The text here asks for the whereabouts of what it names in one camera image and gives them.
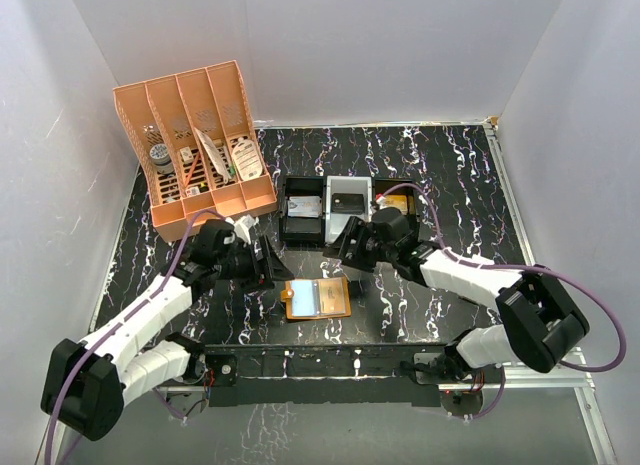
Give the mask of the orange leather card holder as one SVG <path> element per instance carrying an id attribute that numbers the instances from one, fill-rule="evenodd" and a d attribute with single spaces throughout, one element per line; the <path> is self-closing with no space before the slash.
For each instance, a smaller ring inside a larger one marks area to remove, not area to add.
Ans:
<path id="1" fill-rule="evenodd" d="M 280 293 L 280 301 L 285 305 L 286 316 L 289 320 L 320 320 L 343 318 L 351 315 L 351 303 L 348 290 L 348 280 L 344 280 L 345 292 L 348 294 L 347 311 L 341 315 L 321 315 L 319 311 L 318 282 L 322 279 L 295 279 L 285 282 L 285 288 Z"/>

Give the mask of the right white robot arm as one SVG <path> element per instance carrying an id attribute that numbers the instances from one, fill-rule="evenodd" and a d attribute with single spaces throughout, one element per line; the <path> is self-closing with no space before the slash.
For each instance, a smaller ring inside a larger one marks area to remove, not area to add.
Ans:
<path id="1" fill-rule="evenodd" d="M 466 382 L 484 367 L 506 362 L 547 373 L 590 330 L 585 315 L 548 269 L 502 270 L 483 258 L 464 259 L 421 239 L 393 207 L 375 212 L 368 221 L 350 217 L 324 255 L 365 272 L 388 263 L 407 281 L 449 291 L 498 314 L 499 324 L 462 332 L 428 362 L 403 362 L 409 375 Z"/>

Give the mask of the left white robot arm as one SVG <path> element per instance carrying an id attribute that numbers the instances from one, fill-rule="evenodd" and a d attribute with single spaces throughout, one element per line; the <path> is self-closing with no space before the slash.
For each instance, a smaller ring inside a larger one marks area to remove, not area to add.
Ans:
<path id="1" fill-rule="evenodd" d="M 204 377 L 204 347 L 179 332 L 148 344 L 219 281 L 245 293 L 293 279 L 270 240 L 252 219 L 202 224 L 192 244 L 130 305 L 80 341 L 64 339 L 51 353 L 40 407 L 91 441 L 103 438 L 124 408 L 170 380 L 194 384 Z"/>

